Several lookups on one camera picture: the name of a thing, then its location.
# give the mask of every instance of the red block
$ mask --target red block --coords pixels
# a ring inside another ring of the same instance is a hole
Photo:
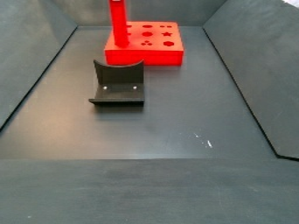
[[[183,63],[183,42],[175,22],[127,22],[128,45],[116,45],[111,32],[106,46],[107,63],[179,66]]]

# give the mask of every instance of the dark gray surface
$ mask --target dark gray surface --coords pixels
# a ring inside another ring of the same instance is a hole
[[[47,0],[0,0],[0,128],[76,28]]]
[[[52,0],[79,25],[110,25],[108,0]],[[227,0],[126,0],[135,21],[175,21],[203,25]]]
[[[182,67],[144,67],[144,106],[96,108],[108,34],[76,30],[0,133],[0,158],[275,157],[200,27],[182,27]]]
[[[277,153],[299,158],[299,10],[228,0],[204,29]]]
[[[299,164],[219,159],[2,161],[0,221],[297,224]]]

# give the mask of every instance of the star-shaped hole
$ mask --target star-shaped hole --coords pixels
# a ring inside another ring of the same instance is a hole
[[[171,37],[171,36],[172,36],[172,34],[171,34],[168,31],[164,32],[163,35],[164,35],[166,37]]]

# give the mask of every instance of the black holder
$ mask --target black holder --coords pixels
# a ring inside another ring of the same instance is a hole
[[[107,66],[94,60],[98,72],[98,93],[94,104],[144,103],[144,62],[130,66]]]

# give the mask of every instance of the red peg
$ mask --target red peg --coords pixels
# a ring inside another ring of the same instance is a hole
[[[115,34],[115,44],[116,46],[126,47],[128,45],[126,0],[108,0],[108,2]]]

